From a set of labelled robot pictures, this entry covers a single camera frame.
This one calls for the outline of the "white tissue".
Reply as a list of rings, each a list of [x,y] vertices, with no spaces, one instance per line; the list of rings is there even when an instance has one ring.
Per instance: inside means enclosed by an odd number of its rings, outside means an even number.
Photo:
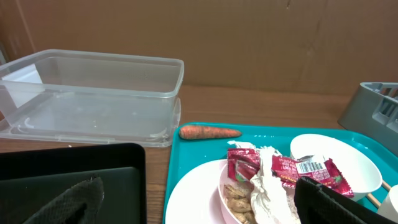
[[[250,194],[254,219],[259,224],[300,224],[297,208],[294,205],[294,190],[283,188],[280,178],[271,171],[272,157],[280,152],[272,146],[257,148],[250,142],[228,141],[236,149],[252,149],[259,156],[259,170],[250,179],[253,190]]]

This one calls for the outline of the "red snack wrapper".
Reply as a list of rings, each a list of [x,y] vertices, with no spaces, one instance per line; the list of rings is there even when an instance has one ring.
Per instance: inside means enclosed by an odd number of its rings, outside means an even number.
[[[249,182],[260,169],[259,152],[255,149],[230,148],[227,160],[228,177],[238,182]]]
[[[345,197],[354,197],[351,186],[332,159],[307,156],[295,160],[285,156],[272,156],[271,171],[280,178],[283,187],[294,189],[299,178],[309,177]]]

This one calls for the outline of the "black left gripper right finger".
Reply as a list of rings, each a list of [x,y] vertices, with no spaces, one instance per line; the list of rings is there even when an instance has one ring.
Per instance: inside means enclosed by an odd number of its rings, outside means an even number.
[[[297,181],[294,203],[302,224],[396,224],[309,177]]]

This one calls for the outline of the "white cup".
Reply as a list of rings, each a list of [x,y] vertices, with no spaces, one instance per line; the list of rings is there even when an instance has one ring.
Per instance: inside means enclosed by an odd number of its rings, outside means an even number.
[[[398,222],[398,186],[393,186],[383,203],[377,210],[377,214],[388,218],[394,222]]]

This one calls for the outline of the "wooden chopstick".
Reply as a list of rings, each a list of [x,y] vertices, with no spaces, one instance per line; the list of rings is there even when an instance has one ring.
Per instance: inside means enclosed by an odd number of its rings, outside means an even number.
[[[382,181],[382,186],[387,190],[390,191],[391,190],[391,186],[385,181]]]
[[[381,202],[373,194],[369,193],[366,197],[376,208],[381,206]]]

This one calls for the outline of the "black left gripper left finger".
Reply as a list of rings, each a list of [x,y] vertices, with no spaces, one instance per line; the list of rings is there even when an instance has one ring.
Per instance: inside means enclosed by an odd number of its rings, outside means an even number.
[[[92,177],[55,197],[24,224],[92,224],[103,199],[103,181],[100,177]]]

